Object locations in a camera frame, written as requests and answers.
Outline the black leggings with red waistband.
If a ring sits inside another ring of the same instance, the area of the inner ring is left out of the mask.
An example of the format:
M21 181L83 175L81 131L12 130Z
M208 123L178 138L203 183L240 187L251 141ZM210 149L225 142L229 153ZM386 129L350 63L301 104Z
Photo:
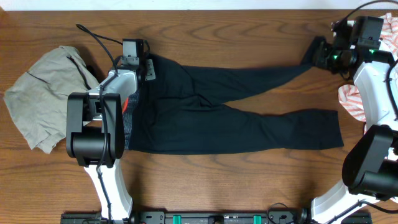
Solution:
M193 67L150 54L156 78L128 99L123 115L125 148L198 155L341 147L334 110L261 115L228 106L229 101L277 88L311 69L322 42L323 37L315 37L301 63L288 67Z

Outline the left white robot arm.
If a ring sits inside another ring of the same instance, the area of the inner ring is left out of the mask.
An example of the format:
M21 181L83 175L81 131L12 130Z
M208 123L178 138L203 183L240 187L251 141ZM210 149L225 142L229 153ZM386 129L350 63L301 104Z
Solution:
M140 84L155 79L152 60L119 57L97 87L71 93L67 101L67 153L90 176L101 203L97 215L63 215L62 223L134 223L133 199L121 170L125 133L123 111Z

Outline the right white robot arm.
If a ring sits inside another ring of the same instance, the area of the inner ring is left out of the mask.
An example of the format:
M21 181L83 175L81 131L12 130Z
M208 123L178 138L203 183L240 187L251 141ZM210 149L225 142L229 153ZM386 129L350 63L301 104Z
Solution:
M388 46L351 45L350 59L333 54L333 63L352 68L366 119L363 137L346 156L342 179L311 202L300 223L369 222L357 211L365 206L394 214L378 202L397 197L397 57Z

